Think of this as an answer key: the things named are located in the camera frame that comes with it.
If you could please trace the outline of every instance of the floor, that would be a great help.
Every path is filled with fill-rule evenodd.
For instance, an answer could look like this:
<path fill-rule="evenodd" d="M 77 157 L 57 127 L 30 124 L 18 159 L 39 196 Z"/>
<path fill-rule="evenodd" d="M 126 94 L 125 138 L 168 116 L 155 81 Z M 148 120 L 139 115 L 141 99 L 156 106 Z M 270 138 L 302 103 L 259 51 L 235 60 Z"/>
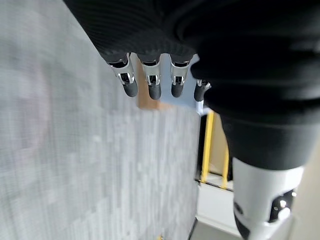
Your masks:
<path fill-rule="evenodd" d="M 241 240 L 241 238 L 197 222 L 191 240 Z"/>
<path fill-rule="evenodd" d="M 0 239 L 186 240 L 199 116 L 144 111 L 61 0 L 0 7 Z"/>

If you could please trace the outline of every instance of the robotic hand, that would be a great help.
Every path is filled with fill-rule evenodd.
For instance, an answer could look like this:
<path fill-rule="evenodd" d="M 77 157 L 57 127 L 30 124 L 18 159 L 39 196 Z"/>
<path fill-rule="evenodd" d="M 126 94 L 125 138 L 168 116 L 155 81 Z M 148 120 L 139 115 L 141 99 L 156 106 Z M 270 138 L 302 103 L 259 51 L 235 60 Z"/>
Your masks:
<path fill-rule="evenodd" d="M 170 54 L 175 97 L 199 55 L 196 91 L 211 85 L 204 100 L 220 114 L 233 156 L 236 225 L 246 240 L 270 238 L 291 213 L 319 135 L 319 1 L 64 1 L 131 97 L 130 53 L 153 99 L 161 96 L 160 54 Z"/>

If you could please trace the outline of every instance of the black fingertip pad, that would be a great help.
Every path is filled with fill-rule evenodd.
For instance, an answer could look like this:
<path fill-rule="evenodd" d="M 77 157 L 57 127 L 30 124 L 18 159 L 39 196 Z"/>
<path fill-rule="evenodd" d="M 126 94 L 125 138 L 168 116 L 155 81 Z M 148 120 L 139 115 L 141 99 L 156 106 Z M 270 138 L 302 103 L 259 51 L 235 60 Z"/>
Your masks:
<path fill-rule="evenodd" d="M 158 100 L 161 97 L 161 85 L 154 85 L 154 86 L 150 86 L 148 85 L 149 88 L 149 96 L 150 98 L 152 98 L 153 100 Z"/>
<path fill-rule="evenodd" d="M 175 98 L 178 98 L 182 94 L 182 90 L 184 89 L 183 85 L 180 85 L 179 83 L 176 83 L 175 85 L 171 84 L 171 94 Z"/>
<path fill-rule="evenodd" d="M 129 96 L 129 97 L 135 97 L 138 94 L 138 86 L 137 86 L 137 82 L 134 81 L 131 84 L 125 84 L 123 85 L 124 91 L 125 93 Z"/>
<path fill-rule="evenodd" d="M 204 95 L 205 95 L 205 86 L 198 86 L 198 84 L 195 84 L 195 89 L 194 89 L 194 100 L 197 102 L 201 102 L 204 100 Z"/>

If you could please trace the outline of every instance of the white robotic arm segment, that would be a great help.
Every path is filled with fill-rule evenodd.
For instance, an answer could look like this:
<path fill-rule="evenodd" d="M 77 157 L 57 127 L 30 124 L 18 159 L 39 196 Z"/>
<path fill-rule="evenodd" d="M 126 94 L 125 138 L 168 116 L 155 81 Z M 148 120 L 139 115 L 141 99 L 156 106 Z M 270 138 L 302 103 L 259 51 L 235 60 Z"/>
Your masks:
<path fill-rule="evenodd" d="M 290 216 L 304 167 L 270 170 L 233 158 L 234 216 L 244 238 L 267 240 Z"/>

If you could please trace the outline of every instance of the gray textured surface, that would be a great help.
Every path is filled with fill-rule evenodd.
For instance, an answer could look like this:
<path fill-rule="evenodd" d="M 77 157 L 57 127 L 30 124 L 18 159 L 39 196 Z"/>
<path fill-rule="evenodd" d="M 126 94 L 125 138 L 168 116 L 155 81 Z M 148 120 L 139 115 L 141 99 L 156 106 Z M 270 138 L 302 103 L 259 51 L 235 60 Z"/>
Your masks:
<path fill-rule="evenodd" d="M 198 129 L 138 109 L 62 1 L 1 1 L 0 240 L 186 240 Z"/>

